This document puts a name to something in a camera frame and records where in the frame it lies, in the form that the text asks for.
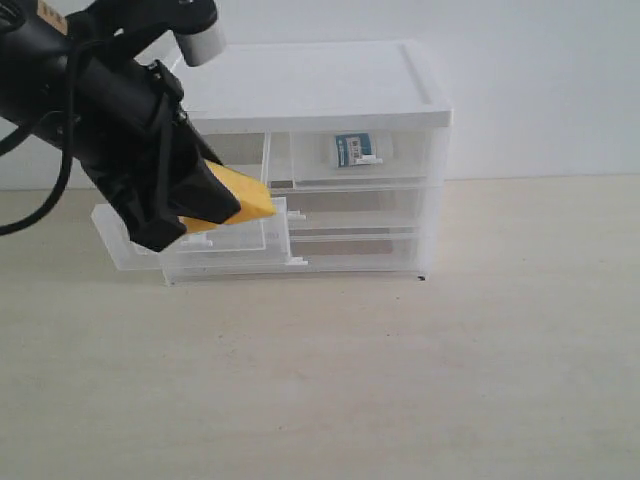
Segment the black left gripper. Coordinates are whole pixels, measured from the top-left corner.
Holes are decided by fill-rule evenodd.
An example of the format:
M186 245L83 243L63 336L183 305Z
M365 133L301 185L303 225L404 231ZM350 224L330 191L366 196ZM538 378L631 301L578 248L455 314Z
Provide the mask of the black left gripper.
M85 53L65 74L65 145L125 224L162 252L186 234L180 216L223 224L239 200L209 168L219 158L181 107L161 62L112 67Z

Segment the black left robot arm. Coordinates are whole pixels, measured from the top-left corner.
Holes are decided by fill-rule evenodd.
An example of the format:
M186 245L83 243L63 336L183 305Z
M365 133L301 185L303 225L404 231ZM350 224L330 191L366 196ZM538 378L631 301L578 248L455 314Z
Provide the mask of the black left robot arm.
M221 224L241 209L213 172L219 158L182 108L178 78L137 56L172 33L191 66L215 55L212 1L95 1L61 15L43 1L1 5L1 115L9 153L30 137L62 155L44 203L3 234L48 215L74 163L124 222L130 239L160 252L183 236L185 218Z

